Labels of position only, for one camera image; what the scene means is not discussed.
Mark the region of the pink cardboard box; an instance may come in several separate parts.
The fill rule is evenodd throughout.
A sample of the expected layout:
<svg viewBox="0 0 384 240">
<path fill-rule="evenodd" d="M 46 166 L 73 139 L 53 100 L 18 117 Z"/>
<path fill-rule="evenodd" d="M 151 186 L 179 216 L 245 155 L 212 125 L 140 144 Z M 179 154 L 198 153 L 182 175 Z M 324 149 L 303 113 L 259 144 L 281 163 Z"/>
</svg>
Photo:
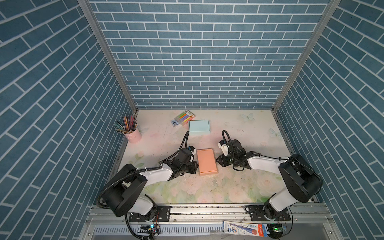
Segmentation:
<svg viewBox="0 0 384 240">
<path fill-rule="evenodd" d="M 197 150 L 199 172 L 201 176 L 218 173 L 216 159 L 213 149 Z"/>
</svg>

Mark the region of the light blue paper box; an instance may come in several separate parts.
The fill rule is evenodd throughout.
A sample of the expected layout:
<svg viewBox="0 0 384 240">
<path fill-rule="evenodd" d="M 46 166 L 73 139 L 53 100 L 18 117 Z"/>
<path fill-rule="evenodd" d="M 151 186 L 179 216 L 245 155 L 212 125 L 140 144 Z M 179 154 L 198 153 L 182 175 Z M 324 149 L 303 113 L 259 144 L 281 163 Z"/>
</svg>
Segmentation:
<svg viewBox="0 0 384 240">
<path fill-rule="evenodd" d="M 190 135 L 201 136 L 209 135 L 211 133 L 209 120 L 195 120 L 189 121 L 189 133 Z"/>
</svg>

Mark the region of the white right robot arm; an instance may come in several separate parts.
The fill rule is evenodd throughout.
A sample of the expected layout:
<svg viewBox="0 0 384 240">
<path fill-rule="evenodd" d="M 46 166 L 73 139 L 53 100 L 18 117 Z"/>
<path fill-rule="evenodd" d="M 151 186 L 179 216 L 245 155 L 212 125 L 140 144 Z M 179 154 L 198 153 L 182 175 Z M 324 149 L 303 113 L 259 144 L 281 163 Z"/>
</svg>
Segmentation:
<svg viewBox="0 0 384 240">
<path fill-rule="evenodd" d="M 323 186 L 323 180 L 308 162 L 298 154 L 290 157 L 268 157 L 246 150 L 238 140 L 221 140 L 218 147 L 223 154 L 216 162 L 222 167 L 233 166 L 249 170 L 271 172 L 284 181 L 285 187 L 273 194 L 265 203 L 263 212 L 268 219 L 275 219 L 278 214 L 297 203 L 306 203 L 316 195 Z"/>
</svg>

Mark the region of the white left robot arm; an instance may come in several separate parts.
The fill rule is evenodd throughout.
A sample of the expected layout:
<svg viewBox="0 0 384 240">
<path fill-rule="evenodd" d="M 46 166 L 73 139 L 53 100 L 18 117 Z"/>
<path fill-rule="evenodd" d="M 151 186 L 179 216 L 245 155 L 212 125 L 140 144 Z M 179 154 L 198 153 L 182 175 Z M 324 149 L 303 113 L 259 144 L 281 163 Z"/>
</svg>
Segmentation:
<svg viewBox="0 0 384 240">
<path fill-rule="evenodd" d="M 158 205 L 147 195 L 145 187 L 159 182 L 171 181 L 184 174 L 194 175 L 198 163 L 194 161 L 197 150 L 188 146 L 161 161 L 158 167 L 137 169 L 127 164 L 105 185 L 97 197 L 97 206 L 110 209 L 116 217 L 138 214 L 151 221 L 158 214 Z"/>
</svg>

